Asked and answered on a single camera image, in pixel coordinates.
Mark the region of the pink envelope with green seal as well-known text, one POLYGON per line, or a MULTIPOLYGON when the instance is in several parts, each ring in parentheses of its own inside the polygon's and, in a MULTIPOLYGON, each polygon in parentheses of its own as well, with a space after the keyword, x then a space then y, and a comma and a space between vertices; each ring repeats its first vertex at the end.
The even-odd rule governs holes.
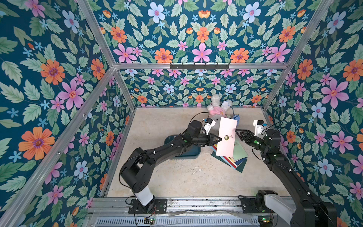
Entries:
POLYGON ((222 117, 220 119, 220 126, 218 137, 221 141, 217 143, 216 155, 223 157, 232 157, 235 143, 235 130, 237 128, 237 121, 230 118, 222 117))

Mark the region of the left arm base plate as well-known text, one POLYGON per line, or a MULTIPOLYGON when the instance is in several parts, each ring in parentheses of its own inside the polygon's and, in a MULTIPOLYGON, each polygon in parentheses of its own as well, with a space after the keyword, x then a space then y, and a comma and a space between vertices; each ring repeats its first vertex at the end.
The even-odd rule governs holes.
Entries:
POLYGON ((128 214, 166 214, 167 199, 153 199, 148 205, 143 206, 137 199, 130 202, 128 214))

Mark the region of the light green envelope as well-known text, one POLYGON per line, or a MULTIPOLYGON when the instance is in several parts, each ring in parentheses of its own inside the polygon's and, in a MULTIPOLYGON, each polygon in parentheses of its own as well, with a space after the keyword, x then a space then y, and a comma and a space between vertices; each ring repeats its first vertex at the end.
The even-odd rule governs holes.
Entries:
POLYGON ((246 153, 245 149, 242 146, 242 142, 235 140, 234 147, 233 147, 233 160, 238 161, 241 159, 245 159, 248 157, 248 154, 246 153))

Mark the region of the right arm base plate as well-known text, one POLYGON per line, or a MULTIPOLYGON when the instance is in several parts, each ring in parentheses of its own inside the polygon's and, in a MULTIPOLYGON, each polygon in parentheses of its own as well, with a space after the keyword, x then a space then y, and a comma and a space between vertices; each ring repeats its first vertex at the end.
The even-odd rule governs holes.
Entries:
POLYGON ((258 207, 256 204, 255 198, 246 197, 243 195, 239 195, 238 199, 241 202, 243 213, 250 214, 250 213, 266 213, 265 209, 258 207))

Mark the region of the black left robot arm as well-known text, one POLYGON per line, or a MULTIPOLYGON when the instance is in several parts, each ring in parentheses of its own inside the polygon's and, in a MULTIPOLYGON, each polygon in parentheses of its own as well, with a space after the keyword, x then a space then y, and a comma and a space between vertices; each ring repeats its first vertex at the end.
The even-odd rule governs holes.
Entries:
POLYGON ((193 120, 171 142, 147 150, 135 149, 121 167, 119 179, 124 180, 139 203, 148 209, 155 203, 155 197, 148 186, 155 167, 188 152, 194 146, 210 147, 220 141, 222 139, 217 135, 207 133, 201 122, 193 120))

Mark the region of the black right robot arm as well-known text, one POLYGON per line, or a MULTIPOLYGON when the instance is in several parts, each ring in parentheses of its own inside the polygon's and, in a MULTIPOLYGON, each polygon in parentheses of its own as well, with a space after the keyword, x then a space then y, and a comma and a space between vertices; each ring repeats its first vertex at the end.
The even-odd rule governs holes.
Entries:
POLYGON ((294 201, 293 205, 289 205, 276 194, 266 194, 263 201, 268 209, 291 227, 337 226, 337 210, 334 205, 315 195, 280 151, 279 131, 268 129, 263 138, 250 130, 236 129, 235 132, 242 142, 260 151, 263 163, 279 178, 294 201))

